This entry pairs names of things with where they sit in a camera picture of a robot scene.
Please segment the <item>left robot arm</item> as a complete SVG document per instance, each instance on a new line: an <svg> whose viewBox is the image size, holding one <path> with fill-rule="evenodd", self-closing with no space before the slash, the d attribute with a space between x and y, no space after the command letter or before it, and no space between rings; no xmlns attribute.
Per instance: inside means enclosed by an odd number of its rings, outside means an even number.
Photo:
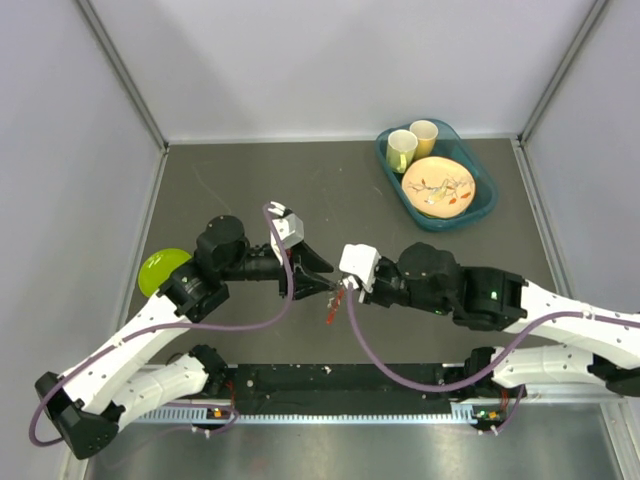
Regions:
<svg viewBox="0 0 640 480"><path fill-rule="evenodd" d="M196 239L192 257L175 267L146 304L102 347L61 374L35 383L40 399L28 427L40 448L66 443L78 459L104 449L132 421L189 395L216 396L226 387L225 363L214 350L197 348L155 374L139 370L189 330L249 332L274 319L245 325L215 325L205 318L229 297L234 281L275 281L287 304L334 284L333 266L304 240L304 225L290 209L265 205L270 241L252 246L240 219L211 219Z"/></svg>

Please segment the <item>red handled metal key holder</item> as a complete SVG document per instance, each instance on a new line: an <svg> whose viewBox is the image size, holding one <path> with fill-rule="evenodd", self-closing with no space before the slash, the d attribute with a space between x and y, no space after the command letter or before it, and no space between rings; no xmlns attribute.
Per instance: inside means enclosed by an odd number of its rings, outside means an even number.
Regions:
<svg viewBox="0 0 640 480"><path fill-rule="evenodd" d="M326 323L328 325L331 325L334 322L337 312L339 310L339 307L341 305L342 299L344 297L344 294L345 294L345 290L343 288L339 288L330 297L328 302L328 315L326 319Z"/></svg>

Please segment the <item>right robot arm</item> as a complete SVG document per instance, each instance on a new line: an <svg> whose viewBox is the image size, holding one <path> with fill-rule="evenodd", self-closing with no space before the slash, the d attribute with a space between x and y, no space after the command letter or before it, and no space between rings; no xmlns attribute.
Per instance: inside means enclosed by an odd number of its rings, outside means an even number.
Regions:
<svg viewBox="0 0 640 480"><path fill-rule="evenodd" d="M513 335L506 347L475 350L461 380L430 385L387 367L362 334L356 337L388 378L425 393L469 387L487 396L499 387L595 384L639 394L639 316L564 297L514 273L465 267L453 254L417 242L397 261L364 244L347 244L339 262L347 302L398 305L441 316L473 331Z"/></svg>

